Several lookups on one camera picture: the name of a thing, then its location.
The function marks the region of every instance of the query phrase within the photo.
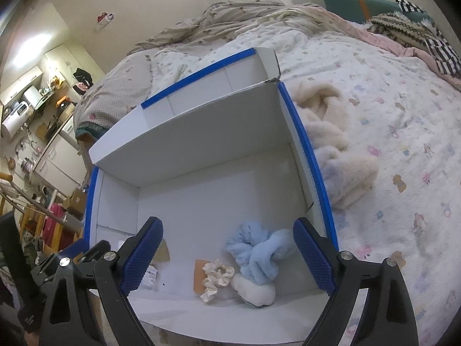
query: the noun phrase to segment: fluffy blue scrunchie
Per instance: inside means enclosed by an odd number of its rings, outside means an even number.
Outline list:
[[[248,222],[226,241],[226,250],[235,258],[245,278],[263,285],[275,279],[278,274],[275,261],[294,251],[294,240],[288,229],[270,232],[258,222]]]

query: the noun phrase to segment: brown cardboard box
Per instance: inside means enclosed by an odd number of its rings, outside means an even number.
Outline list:
[[[81,218],[85,213],[87,195],[80,189],[73,190],[71,196],[69,196],[62,206],[71,215]]]

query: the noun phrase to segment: cardboard box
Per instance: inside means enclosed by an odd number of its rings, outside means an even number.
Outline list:
[[[71,215],[81,218],[85,213],[87,194],[80,189],[73,190],[72,194],[64,200],[62,206]]]
[[[156,265],[154,290],[129,296],[140,320],[254,345],[303,341],[315,325],[328,296],[299,252],[279,263],[266,308],[231,288],[223,288],[226,300],[204,305],[193,290],[196,259],[238,268],[224,246],[246,221],[275,231],[305,216],[336,243],[319,167],[279,77],[274,51],[238,53],[146,100],[90,149],[90,245],[117,245],[150,216],[163,222],[170,261]]]

